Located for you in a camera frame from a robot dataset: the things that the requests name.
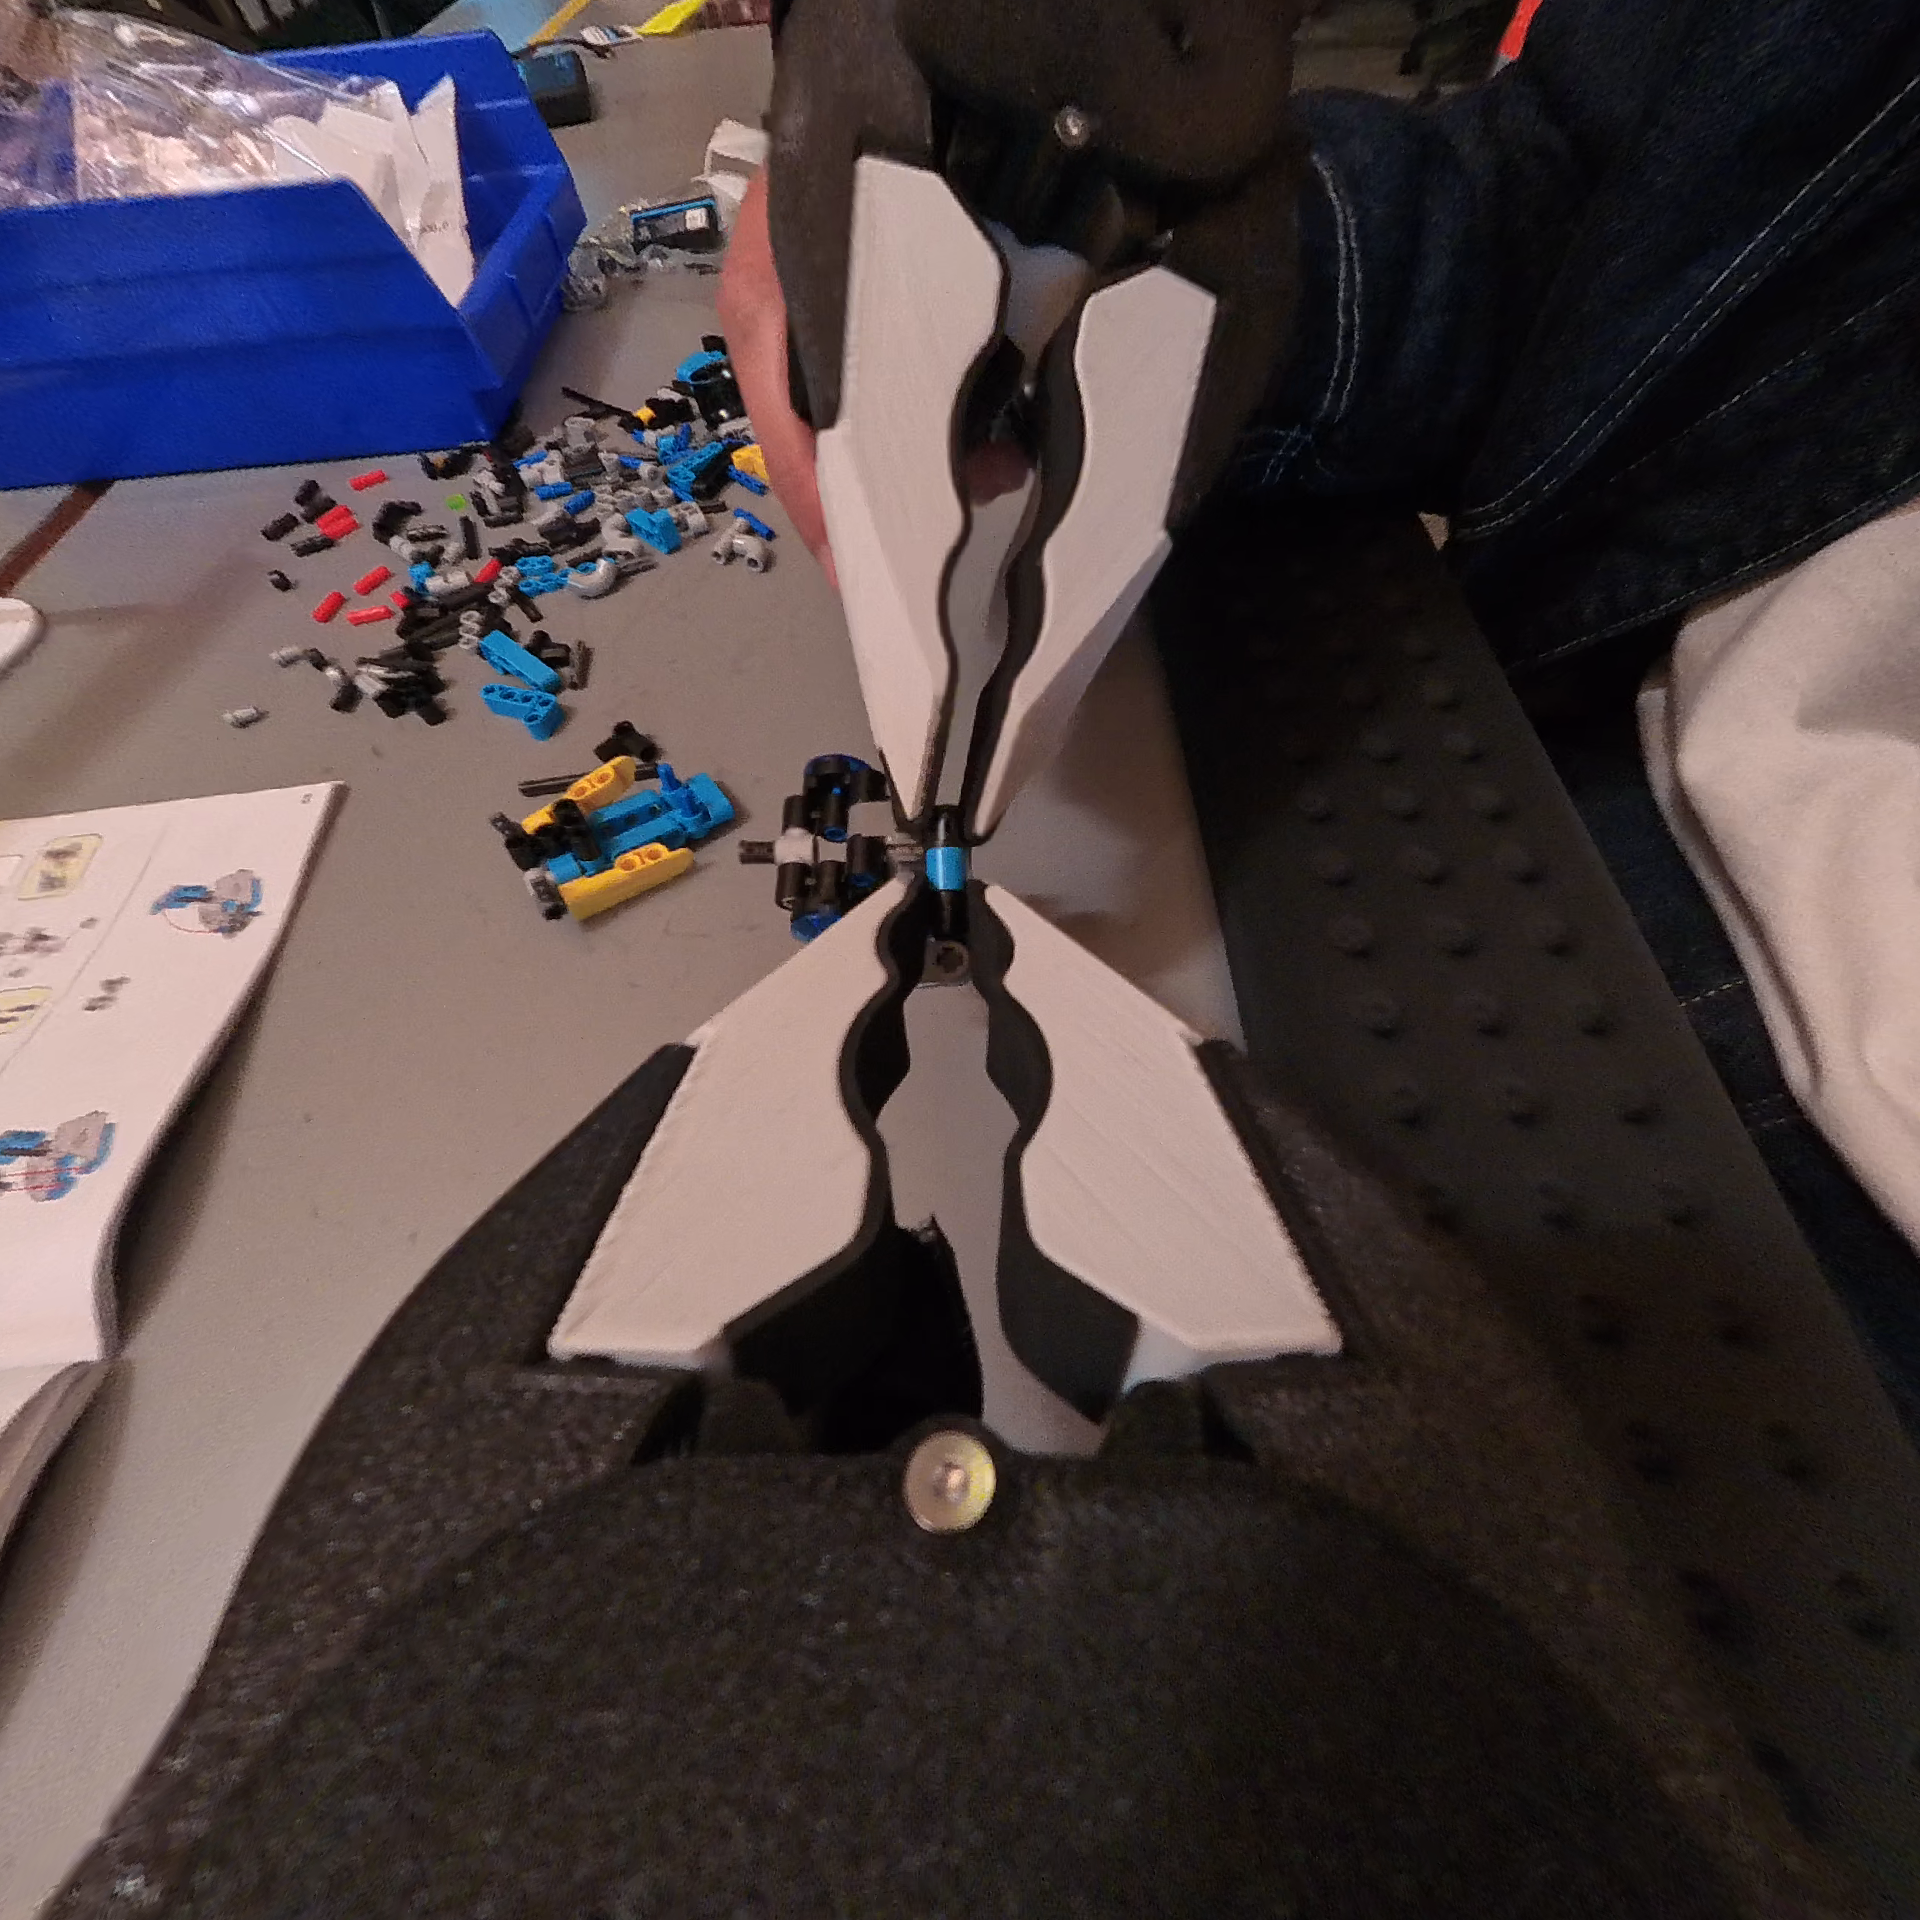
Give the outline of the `building instruction booklet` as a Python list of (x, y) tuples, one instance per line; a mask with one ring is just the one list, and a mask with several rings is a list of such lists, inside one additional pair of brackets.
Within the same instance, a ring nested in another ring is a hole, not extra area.
[(3, 1534), (118, 1348), (114, 1247), (343, 788), (3, 824)]

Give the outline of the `grey desk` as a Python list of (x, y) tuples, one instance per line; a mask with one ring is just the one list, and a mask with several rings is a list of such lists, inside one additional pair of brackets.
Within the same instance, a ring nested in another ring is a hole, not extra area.
[[(649, 39), (595, 63), (597, 119), (557, 134), (588, 220), (687, 184), (724, 117), (759, 120), (763, 30)], [(843, 622), (783, 512), (765, 577), (661, 561), (553, 617), (593, 646), (539, 746), (449, 695), (444, 726), (333, 713), (273, 663), (338, 577), (257, 528), (340, 463), (139, 478), (19, 588), (45, 618), (5, 681), (5, 813), (345, 781), (253, 1017), (170, 1135), (118, 1255), (127, 1351), (38, 1484), (5, 1569), (5, 1914), (34, 1914), (103, 1830), (205, 1656), (283, 1476), (375, 1333), (523, 1170), (662, 1041), (801, 949), (773, 874), (700, 870), (590, 927), (547, 925), (489, 816), (581, 770), (619, 718), (711, 773), (767, 834), (802, 760), (868, 751)], [(300, 591), (277, 591), (269, 567)], [(1161, 661), (1145, 614), (1061, 757), (975, 862), (1178, 1017), (1239, 1039)], [(990, 1424), (1079, 1448), (993, 1309), (1012, 1116), (971, 991), (914, 996), (922, 1048), (883, 1132), (907, 1217), (947, 1228), (979, 1322)]]

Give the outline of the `white shirt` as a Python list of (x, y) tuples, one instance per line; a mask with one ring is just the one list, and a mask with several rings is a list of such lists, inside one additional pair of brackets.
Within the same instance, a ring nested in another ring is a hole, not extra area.
[(1918, 1238), (1915, 550), (1839, 541), (1694, 612), (1638, 695), (1653, 791), (1791, 1098)]

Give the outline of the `yellow blue brick assembly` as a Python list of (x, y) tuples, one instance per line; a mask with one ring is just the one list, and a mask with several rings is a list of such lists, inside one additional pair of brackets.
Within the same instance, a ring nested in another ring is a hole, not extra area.
[(593, 920), (691, 870), (692, 849), (733, 820), (719, 781), (621, 751), (491, 826), (541, 919)]

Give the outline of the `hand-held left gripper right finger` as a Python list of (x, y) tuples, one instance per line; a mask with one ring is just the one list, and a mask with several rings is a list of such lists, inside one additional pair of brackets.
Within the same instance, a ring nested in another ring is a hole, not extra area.
[(1077, 1409), (1220, 1362), (1339, 1351), (1207, 1045), (1015, 894), (985, 889), (987, 1070), (1015, 1113), (998, 1320)]

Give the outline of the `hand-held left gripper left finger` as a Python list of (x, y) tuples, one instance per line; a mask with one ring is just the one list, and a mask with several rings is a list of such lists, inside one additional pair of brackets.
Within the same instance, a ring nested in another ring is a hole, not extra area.
[(897, 1333), (878, 1116), (907, 1070), (919, 886), (865, 905), (687, 1038), (687, 1065), (548, 1337), (556, 1360), (837, 1388)]

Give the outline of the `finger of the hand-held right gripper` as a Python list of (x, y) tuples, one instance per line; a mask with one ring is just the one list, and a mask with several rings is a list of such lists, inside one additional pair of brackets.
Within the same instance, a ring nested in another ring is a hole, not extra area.
[(1006, 649), (974, 725), (974, 824), (1055, 754), (1169, 549), (1212, 292), (1142, 268), (1094, 287), (1042, 361), (1039, 502), (1006, 576)]
[(954, 714), (957, 422), (1001, 289), (1001, 253), (943, 178), (858, 157), (838, 412), (817, 472), (873, 743), (913, 826), (935, 806)]

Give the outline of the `person's right forearm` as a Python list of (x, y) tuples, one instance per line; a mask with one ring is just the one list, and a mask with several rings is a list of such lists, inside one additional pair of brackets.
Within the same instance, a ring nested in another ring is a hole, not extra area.
[(1444, 513), (1507, 665), (1915, 497), (1915, 1), (1549, 1), (1450, 100), (1295, 113), (1299, 328), (1239, 472)]

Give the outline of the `blue plastic bin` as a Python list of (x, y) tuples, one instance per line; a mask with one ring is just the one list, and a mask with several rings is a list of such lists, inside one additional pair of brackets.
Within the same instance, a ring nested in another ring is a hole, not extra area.
[(319, 463), (489, 438), (561, 316), (571, 170), (491, 32), (273, 61), (453, 77), (470, 287), (450, 304), (351, 182), (3, 215), (3, 484)]

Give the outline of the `black blue brick assembly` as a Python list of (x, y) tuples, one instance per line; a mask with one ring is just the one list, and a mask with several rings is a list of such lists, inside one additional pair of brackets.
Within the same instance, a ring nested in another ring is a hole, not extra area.
[(930, 925), (922, 982), (971, 981), (971, 845), (955, 806), (937, 806), (923, 831), (859, 830), (858, 813), (891, 804), (887, 774), (851, 754), (806, 760), (801, 791), (781, 804), (777, 838), (742, 840), (746, 866), (774, 868), (774, 903), (797, 944), (812, 944), (865, 905), (883, 881), (922, 877), (930, 889)]

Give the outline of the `clear plastic bag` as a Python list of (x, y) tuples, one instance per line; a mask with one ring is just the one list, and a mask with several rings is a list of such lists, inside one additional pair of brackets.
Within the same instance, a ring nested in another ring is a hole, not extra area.
[(3, 205), (345, 180), (460, 304), (473, 240), (458, 113), (450, 77), (409, 104), (395, 79), (311, 76), (82, 12), (5, 40)]

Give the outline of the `person's right hand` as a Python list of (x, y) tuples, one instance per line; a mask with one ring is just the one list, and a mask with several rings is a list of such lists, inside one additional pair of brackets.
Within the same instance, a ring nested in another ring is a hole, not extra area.
[(759, 431), (767, 486), (797, 536), (838, 585), (817, 476), (817, 437), (788, 390), (786, 308), (771, 234), (773, 161), (763, 161), (737, 209), (727, 264), (718, 281), (718, 317), (729, 342), (748, 416)]

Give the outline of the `pile of loose brick parts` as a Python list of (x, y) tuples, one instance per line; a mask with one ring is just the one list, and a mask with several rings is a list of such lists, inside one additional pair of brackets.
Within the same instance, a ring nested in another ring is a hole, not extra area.
[(621, 404), (564, 385), (547, 430), (306, 476), (259, 536), (279, 673), (326, 706), (449, 719), (466, 670), (533, 736), (566, 719), (593, 649), (561, 623), (671, 558), (759, 577), (777, 561), (762, 444), (729, 342), (709, 330), (662, 385)]

